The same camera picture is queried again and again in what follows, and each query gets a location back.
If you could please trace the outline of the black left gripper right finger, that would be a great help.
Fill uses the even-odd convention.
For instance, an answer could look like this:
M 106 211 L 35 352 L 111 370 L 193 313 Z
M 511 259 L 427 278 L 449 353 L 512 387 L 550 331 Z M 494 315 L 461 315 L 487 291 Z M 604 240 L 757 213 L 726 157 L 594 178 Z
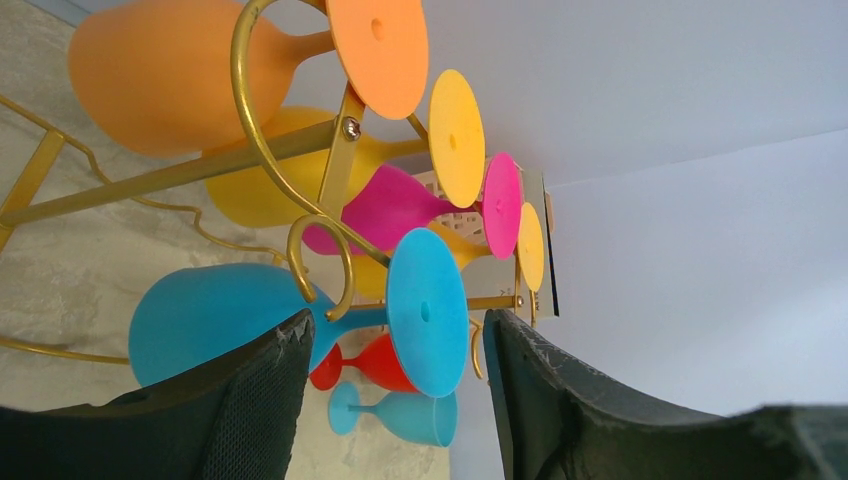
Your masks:
M 843 479 L 843 405 L 722 417 L 640 392 L 550 343 L 513 312 L 483 328 L 508 479 Z

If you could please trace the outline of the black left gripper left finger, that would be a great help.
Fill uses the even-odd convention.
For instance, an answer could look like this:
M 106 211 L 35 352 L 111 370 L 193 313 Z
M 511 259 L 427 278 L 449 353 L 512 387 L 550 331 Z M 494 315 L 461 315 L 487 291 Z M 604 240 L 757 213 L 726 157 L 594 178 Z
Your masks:
M 316 333 L 301 310 L 213 360 L 101 405 L 3 408 L 5 479 L 281 479 Z

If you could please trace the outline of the light blue wine glass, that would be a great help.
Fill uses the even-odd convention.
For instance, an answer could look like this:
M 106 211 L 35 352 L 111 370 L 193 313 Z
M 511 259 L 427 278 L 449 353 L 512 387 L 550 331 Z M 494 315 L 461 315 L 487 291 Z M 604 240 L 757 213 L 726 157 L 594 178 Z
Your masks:
M 417 393 L 390 392 L 372 405 L 361 402 L 356 386 L 340 383 L 328 402 L 328 421 L 338 435 L 351 433 L 361 414 L 374 415 L 390 433 L 411 443 L 449 447 L 459 422 L 455 393 L 433 398 Z

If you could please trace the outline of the red wine glass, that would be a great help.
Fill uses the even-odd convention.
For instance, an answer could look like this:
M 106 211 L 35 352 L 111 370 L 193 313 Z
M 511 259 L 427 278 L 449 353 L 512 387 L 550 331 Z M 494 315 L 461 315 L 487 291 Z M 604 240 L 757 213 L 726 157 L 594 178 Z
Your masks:
M 330 390 L 339 382 L 345 366 L 355 367 L 372 383 L 386 390 L 419 392 L 400 365 L 392 337 L 388 333 L 376 337 L 356 357 L 344 358 L 340 346 L 335 344 L 309 375 L 309 380 L 318 390 Z

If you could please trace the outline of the magenta wine glass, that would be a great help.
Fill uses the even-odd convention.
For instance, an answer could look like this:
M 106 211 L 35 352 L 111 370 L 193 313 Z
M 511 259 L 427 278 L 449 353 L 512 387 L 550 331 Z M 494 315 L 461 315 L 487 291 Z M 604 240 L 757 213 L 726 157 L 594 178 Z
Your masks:
M 517 245 L 523 204 L 520 170 L 509 154 L 499 153 L 486 169 L 482 200 L 469 207 L 439 198 L 410 174 L 384 165 L 343 208 L 341 220 L 379 250 L 388 251 L 406 233 L 441 215 L 478 210 L 492 255 L 505 259 Z

